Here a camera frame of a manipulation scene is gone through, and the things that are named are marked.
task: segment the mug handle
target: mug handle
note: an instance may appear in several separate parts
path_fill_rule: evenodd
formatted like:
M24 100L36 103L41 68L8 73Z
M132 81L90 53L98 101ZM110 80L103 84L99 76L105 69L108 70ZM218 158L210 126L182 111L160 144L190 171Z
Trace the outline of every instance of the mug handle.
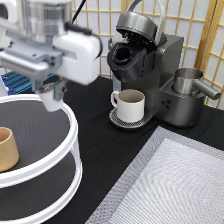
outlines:
M119 92L118 91L114 91L114 92L112 92L112 94L111 94L111 103L112 103L112 105L115 107L115 108L117 108L117 104L115 103L115 101L114 101L114 95L117 95L117 97L118 97L118 94L119 94Z

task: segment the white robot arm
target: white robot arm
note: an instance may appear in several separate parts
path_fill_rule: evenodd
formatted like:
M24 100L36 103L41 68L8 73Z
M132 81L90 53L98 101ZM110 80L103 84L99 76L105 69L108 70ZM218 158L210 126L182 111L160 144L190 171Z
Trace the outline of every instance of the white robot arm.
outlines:
M99 74L100 39L85 28L71 24L72 0L0 0L0 52L3 67L26 75L46 109L63 103L65 83L82 85ZM43 86L52 72L61 81Z

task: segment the coffee maker drip tray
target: coffee maker drip tray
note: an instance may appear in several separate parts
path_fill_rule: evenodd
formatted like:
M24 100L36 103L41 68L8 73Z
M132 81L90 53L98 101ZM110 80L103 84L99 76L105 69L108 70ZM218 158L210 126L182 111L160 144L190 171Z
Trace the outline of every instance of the coffee maker drip tray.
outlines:
M125 129L125 130L135 130L143 127L148 121L152 118L152 115L145 113L144 117L137 122L128 123L120 120L117 117L117 108L114 108L109 114L110 121L117 127Z

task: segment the tan cup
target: tan cup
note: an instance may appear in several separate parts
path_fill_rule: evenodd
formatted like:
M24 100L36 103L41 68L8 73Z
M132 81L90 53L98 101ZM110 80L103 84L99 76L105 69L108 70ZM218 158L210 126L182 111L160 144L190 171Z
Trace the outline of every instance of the tan cup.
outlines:
M0 172L13 167L19 160L19 153L12 131L0 128Z

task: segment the black countertop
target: black countertop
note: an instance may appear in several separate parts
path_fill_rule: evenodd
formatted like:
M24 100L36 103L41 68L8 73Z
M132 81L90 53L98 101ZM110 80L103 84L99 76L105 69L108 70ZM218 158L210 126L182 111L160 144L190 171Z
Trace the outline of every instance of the black countertop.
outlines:
M89 86L69 82L67 87L64 101L79 124L83 178L71 202L47 224L85 223L158 126L224 150L224 111L204 106L200 122L192 128L152 119L138 131L126 132L109 121L111 80L99 77Z

